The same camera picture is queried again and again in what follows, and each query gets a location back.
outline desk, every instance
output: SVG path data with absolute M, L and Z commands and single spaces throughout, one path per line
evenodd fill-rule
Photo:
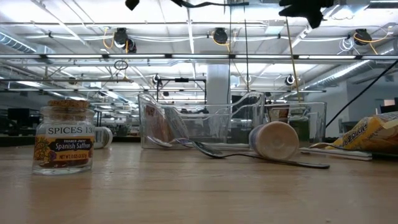
M 398 165 L 317 156 L 315 170 L 114 143 L 91 172 L 30 173 L 32 146 L 0 148 L 1 223 L 397 223 Z

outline metal spoon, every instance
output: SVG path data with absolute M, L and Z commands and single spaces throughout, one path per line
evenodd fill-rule
M 153 143 L 158 144 L 162 147 L 172 147 L 173 145 L 170 143 L 162 142 L 160 139 L 156 139 L 154 137 L 148 137 Z M 178 142 L 180 144 L 184 144 L 187 146 L 188 143 L 191 143 L 192 146 L 195 149 L 198 149 L 201 153 L 210 156 L 215 159 L 224 159 L 230 156 L 246 156 L 246 157 L 251 157 L 251 158 L 256 158 L 256 159 L 262 159 L 270 163 L 274 164 L 284 164 L 288 166 L 297 166 L 297 167 L 306 167 L 306 168 L 313 168 L 313 169 L 329 169 L 330 165 L 328 164 L 310 164 L 306 162 L 296 162 L 296 161 L 286 161 L 282 159 L 270 159 L 270 158 L 265 158 L 262 156 L 255 156 L 255 155 L 250 155 L 250 154 L 243 154 L 243 153 L 233 153 L 233 154 L 228 154 L 224 155 L 223 152 L 217 149 L 210 148 L 203 143 L 200 142 L 195 142 L 191 141 L 189 139 L 184 139 L 184 138 L 179 138 L 179 139 L 174 139 L 175 142 Z

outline yellow bag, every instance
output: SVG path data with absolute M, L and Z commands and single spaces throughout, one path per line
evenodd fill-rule
M 348 150 L 398 154 L 398 111 L 363 118 L 333 145 Z

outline jar label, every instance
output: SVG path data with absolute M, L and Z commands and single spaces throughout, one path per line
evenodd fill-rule
M 55 125 L 35 138 L 37 161 L 88 160 L 93 155 L 94 126 Z

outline glass jar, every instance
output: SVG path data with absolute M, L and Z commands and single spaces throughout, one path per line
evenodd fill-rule
M 36 129 L 35 174 L 72 174 L 90 170 L 93 164 L 94 111 L 88 102 L 59 100 L 41 108 L 43 121 Z

